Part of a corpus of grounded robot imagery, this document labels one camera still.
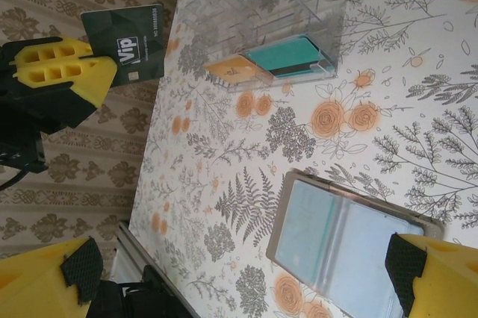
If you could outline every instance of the vip logo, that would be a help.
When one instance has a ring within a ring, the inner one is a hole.
[[[123,66],[140,63],[140,46],[137,37],[120,38],[117,43],[119,61]]]

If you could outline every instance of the black cable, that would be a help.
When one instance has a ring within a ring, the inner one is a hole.
[[[14,177],[12,177],[10,180],[5,182],[4,184],[0,185],[0,191],[6,190],[7,188],[13,186],[14,184],[22,180],[28,173],[29,171],[27,170],[18,171],[18,173]]]

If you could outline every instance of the card chip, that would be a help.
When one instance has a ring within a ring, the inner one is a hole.
[[[129,81],[137,81],[139,78],[140,78],[140,73],[138,73],[138,72],[128,73]]]

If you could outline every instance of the leaf pattern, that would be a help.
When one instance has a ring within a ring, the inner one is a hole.
[[[223,192],[214,208],[226,218],[231,227],[235,224],[236,234],[245,226],[243,243],[247,237],[254,233],[254,246],[257,246],[261,239],[272,232],[273,221],[276,216],[277,207],[282,188],[276,195],[272,191],[272,184],[264,172],[259,169],[262,179],[262,187],[250,176],[247,168],[243,170],[243,184],[239,175],[236,175],[235,190],[230,181],[228,191]]]

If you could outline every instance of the yellow 3d printed part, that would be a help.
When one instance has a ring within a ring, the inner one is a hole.
[[[63,38],[61,42],[25,47],[10,64],[16,66],[14,77],[30,88],[72,82],[74,93],[101,107],[117,65],[109,57],[85,57],[92,54],[87,43]]]
[[[385,265],[406,317],[478,317],[478,249],[394,234]]]
[[[0,261],[0,318],[85,318],[101,271],[92,238],[6,258]]]

